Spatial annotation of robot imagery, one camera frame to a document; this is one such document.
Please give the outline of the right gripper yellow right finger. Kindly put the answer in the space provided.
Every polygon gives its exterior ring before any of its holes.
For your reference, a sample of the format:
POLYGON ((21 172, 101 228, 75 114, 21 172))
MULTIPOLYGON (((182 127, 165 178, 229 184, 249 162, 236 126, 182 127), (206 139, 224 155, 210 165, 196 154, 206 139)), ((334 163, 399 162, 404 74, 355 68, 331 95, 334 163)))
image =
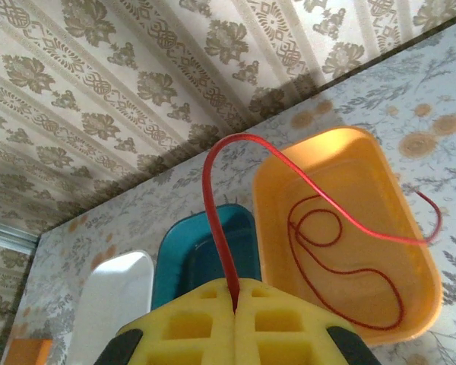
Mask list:
POLYGON ((378 364, 345 319, 255 279, 242 278, 236 364, 378 364))

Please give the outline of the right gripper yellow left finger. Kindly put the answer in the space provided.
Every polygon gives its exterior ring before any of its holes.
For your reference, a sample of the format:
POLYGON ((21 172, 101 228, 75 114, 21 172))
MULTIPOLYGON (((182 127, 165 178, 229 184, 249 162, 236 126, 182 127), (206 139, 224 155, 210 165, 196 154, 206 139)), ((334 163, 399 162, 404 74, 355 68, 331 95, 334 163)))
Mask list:
POLYGON ((121 327, 98 364, 234 364, 226 280, 212 280, 121 327))

